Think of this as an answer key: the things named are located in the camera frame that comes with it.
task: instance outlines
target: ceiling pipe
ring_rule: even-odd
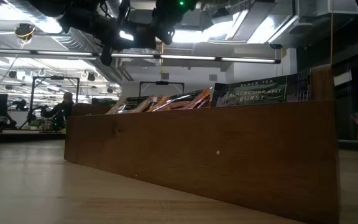
[[[39,29],[44,32],[57,31],[61,34],[62,28],[60,24],[53,18],[47,17],[42,14],[38,9],[31,5],[28,1],[25,0],[3,0],[7,5],[11,6],[13,9],[25,14],[27,18],[36,25]],[[69,51],[75,52],[93,52],[99,51],[89,40],[84,36],[84,34],[76,29],[71,28],[67,36],[63,37],[52,37],[54,40],[59,42]],[[103,65],[100,59],[93,60],[89,62],[94,65],[110,82],[120,83],[122,77],[111,67]]]

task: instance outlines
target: camera rig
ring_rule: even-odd
[[[118,17],[107,14],[106,0],[28,0],[46,16],[56,17],[65,32],[71,27],[92,34],[101,41],[103,51],[100,59],[110,65],[111,51],[130,48],[155,49],[155,38],[164,44],[171,44],[175,35],[174,25],[183,19],[183,15],[194,10],[198,0],[156,0],[149,24],[132,22],[130,0],[122,0]],[[123,31],[133,36],[134,40],[123,39]]]

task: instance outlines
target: metal frame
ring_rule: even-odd
[[[153,83],[153,84],[156,84],[156,85],[169,85],[169,84],[179,84],[181,85],[181,93],[184,94],[185,93],[185,83],[177,83],[177,82],[165,82],[165,81],[156,81],[156,82],[140,82],[139,83],[139,96],[141,95],[142,93],[142,85],[144,83]]]
[[[34,90],[35,88],[39,85],[35,85],[35,81],[36,79],[41,78],[43,79],[43,81],[47,78],[49,79],[53,79],[53,77],[40,77],[40,76],[36,76],[36,77],[32,77],[32,88],[31,88],[31,98],[30,98],[30,109],[29,111],[32,111],[32,105],[33,105],[33,100],[34,100]],[[80,78],[74,78],[74,77],[63,77],[63,79],[69,79],[69,80],[77,80],[77,90],[76,90],[76,96],[75,96],[75,103],[78,102],[78,92],[80,91]]]

